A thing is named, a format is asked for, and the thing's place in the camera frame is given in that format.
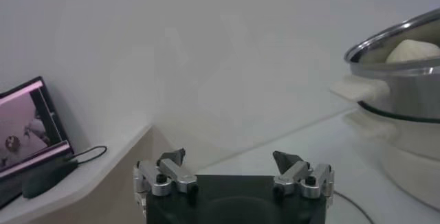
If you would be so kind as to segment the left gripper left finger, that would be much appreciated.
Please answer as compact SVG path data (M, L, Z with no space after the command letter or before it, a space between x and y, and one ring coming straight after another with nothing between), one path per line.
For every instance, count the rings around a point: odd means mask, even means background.
M197 176L186 170L182 164L186 151L184 148L162 153L156 162L138 161L133 167L133 189L137 197L165 197L171 193L172 185L180 193L194 197L198 191Z

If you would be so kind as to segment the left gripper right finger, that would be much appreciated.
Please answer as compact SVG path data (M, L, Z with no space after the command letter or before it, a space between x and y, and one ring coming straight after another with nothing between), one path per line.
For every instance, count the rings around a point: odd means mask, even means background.
M273 193L276 199L299 192L306 199L332 199L334 194L334 169L329 164L313 167L298 155L281 151L272 153L279 175L274 177Z

